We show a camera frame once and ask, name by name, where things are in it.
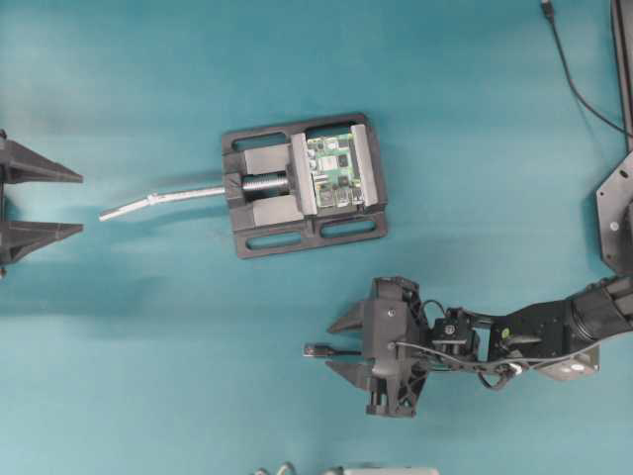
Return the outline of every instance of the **small connector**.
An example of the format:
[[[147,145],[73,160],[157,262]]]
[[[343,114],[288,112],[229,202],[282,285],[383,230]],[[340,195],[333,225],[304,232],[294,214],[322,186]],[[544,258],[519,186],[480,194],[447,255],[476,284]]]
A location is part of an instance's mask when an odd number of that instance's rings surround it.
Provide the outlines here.
[[[304,345],[304,356],[308,358],[329,358],[336,354],[334,348],[324,343],[307,343]]]
[[[554,5],[550,0],[541,0],[541,10],[543,10],[543,15],[548,20],[554,19]]]
[[[306,343],[304,356],[307,358],[330,358],[332,356],[360,356],[361,352],[353,349],[335,349],[327,343]]]

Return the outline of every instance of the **green circuit board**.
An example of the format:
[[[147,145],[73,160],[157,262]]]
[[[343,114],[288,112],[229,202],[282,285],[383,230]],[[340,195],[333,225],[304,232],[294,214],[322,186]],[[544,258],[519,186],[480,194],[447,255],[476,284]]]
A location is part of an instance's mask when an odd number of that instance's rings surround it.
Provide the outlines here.
[[[310,172],[319,208],[363,204],[352,134],[307,140]]]

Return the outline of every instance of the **robotic arm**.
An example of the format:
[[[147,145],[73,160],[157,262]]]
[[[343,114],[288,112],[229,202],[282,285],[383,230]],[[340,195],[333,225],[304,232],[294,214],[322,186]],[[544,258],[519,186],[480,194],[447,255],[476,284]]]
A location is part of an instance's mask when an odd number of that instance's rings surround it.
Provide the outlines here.
[[[430,304],[443,314],[432,327],[424,311]],[[483,360],[478,357],[476,329],[490,331],[488,357]],[[492,390],[500,390],[528,369],[559,381],[595,373],[599,344],[633,331],[633,280],[605,279],[565,300],[533,304],[496,317],[463,308],[444,310],[437,301],[422,301],[419,286],[410,280],[376,278],[370,297],[328,331],[361,332],[362,351],[309,343],[304,356],[330,358],[326,364],[331,369],[369,392],[367,414],[411,418],[434,371],[472,372]],[[344,355],[365,361],[331,359]],[[491,383],[490,377],[497,381]]]

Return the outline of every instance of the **silver metal rod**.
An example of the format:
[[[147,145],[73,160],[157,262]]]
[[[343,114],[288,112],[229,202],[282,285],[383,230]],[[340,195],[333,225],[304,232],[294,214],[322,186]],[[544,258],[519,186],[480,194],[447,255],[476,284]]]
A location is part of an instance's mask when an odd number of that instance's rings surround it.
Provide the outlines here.
[[[250,181],[244,181],[241,185],[242,190],[264,191],[271,189],[283,189],[288,187],[288,178],[285,176],[269,176],[256,178]],[[177,201],[195,200],[197,198],[208,198],[211,196],[224,195],[224,186],[213,186],[211,188],[201,188],[198,190],[174,191],[172,193],[152,193],[142,200],[132,201],[127,205],[104,211],[99,215],[99,221],[108,221],[127,213],[141,210],[148,206],[159,205],[162,203],[174,203]]]

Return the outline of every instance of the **teal table surface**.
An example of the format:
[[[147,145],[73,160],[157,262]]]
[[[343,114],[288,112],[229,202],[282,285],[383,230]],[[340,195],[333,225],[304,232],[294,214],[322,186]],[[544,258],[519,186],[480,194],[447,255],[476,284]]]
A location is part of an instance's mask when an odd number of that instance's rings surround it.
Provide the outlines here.
[[[633,338],[568,384],[433,375],[418,416],[303,359],[371,279],[487,313],[610,275],[593,193],[623,136],[573,99],[538,0],[0,1],[0,125],[85,175],[8,187],[10,214],[84,223],[1,283],[0,471],[247,474],[286,459],[443,474],[625,473]],[[607,0],[558,0],[579,87],[621,122]],[[385,238],[240,260],[222,198],[99,223],[220,180],[224,132],[362,111]]]

